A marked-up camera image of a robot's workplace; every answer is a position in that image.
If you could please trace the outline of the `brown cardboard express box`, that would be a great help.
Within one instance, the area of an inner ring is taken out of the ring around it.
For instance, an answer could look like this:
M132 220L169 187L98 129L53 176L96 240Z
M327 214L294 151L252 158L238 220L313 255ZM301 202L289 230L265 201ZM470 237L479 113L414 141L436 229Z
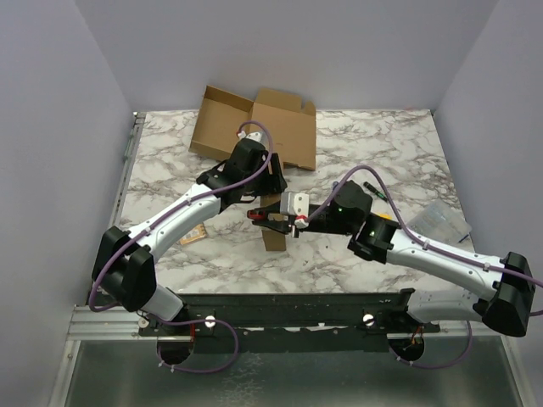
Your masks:
M261 125L270 133L273 151L283 164L316 168L315 104L300 95L264 87L250 100L207 86L189 150L222 161L230 156L240 131L259 131Z

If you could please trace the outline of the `red black utility knife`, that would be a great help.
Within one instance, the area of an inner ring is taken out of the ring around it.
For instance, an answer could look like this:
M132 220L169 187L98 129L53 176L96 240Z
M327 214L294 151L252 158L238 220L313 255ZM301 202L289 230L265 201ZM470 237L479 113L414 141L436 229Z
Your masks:
M247 217L250 220L281 220L283 218L277 211L263 208L248 210Z

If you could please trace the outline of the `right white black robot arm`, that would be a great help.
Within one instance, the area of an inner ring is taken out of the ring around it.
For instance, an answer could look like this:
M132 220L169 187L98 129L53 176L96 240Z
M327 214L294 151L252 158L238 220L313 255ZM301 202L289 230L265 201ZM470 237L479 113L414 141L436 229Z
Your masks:
M329 203L309 202L304 193L285 192L280 200L251 209L256 226L297 237L302 232L344 235L357 257L420 270L451 282L460 291L411 293L389 314L391 325L408 332L419 322L477 321L509 337L527 333L535 285L528 260L508 253L500 258L417 235L371 211L372 197L353 181L334 188Z

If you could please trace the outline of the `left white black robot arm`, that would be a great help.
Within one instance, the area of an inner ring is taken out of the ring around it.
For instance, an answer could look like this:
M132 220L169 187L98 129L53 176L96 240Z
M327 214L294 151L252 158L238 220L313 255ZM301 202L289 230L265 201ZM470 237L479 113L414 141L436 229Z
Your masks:
M195 226L229 206L283 192L286 186L277 153L255 140L239 141L228 159L203 172L169 207L130 231L110 227L98 247L93 286L128 312L158 316L165 332L182 332L188 322L184 303L156 281L156 262Z

